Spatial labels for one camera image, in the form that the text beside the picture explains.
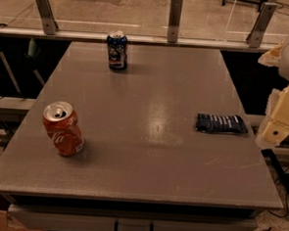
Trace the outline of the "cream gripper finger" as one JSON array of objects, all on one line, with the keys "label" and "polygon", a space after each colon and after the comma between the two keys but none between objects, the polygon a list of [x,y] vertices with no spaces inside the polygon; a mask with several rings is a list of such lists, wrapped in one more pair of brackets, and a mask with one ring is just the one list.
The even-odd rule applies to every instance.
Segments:
[{"label": "cream gripper finger", "polygon": [[258,58],[258,63],[268,68],[277,67],[283,42],[276,44],[271,50],[266,51]]}]

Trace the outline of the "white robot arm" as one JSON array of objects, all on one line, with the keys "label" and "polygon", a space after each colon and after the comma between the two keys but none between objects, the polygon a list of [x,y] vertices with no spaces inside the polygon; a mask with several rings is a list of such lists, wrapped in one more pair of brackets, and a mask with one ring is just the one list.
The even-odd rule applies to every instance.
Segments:
[{"label": "white robot arm", "polygon": [[[258,58],[268,68],[278,67],[278,74],[289,81],[289,36]],[[283,90],[272,89],[265,107],[256,143],[264,149],[273,148],[289,136],[289,85]]]}]

